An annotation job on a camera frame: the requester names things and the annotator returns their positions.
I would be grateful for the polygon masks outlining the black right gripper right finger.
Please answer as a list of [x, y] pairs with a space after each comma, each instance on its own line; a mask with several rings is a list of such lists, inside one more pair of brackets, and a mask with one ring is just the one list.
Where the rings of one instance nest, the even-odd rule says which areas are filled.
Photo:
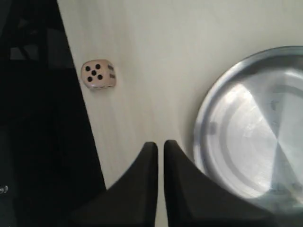
[[275, 227], [273, 215], [204, 175], [175, 140], [164, 144], [164, 194], [170, 227]]

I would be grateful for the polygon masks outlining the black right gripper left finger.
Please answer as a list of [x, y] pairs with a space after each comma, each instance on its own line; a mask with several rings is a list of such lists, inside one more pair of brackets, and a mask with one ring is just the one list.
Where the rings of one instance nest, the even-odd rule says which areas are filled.
[[135, 161], [108, 190], [79, 209], [70, 227], [153, 227], [158, 201], [158, 148], [144, 143]]

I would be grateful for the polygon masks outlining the dark robot base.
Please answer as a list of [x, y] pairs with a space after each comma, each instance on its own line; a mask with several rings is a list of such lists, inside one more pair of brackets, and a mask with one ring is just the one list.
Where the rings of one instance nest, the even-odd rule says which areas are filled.
[[53, 69], [52, 0], [0, 3], [0, 224], [78, 227], [80, 208], [105, 190], [74, 68]]

